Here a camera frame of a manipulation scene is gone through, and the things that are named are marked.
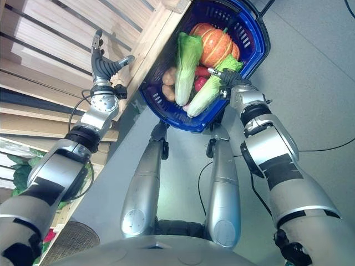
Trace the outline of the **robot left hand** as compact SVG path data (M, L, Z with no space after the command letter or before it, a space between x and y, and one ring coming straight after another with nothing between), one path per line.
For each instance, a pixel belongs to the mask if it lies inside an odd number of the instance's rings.
M102 29L98 29L93 37L91 45L91 66L93 84L98 86L111 86L111 78L123 67L131 64L135 57L128 55L118 61L112 61L103 57L101 46L103 45Z

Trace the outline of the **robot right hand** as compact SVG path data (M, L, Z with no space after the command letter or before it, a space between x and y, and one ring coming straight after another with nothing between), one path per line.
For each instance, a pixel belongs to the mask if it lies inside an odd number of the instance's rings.
M222 71L219 71L215 68L208 68L207 71L211 75L219 78L221 89L232 89L234 86L240 84L252 85L248 79L243 79L238 71L232 70L230 68L223 68Z

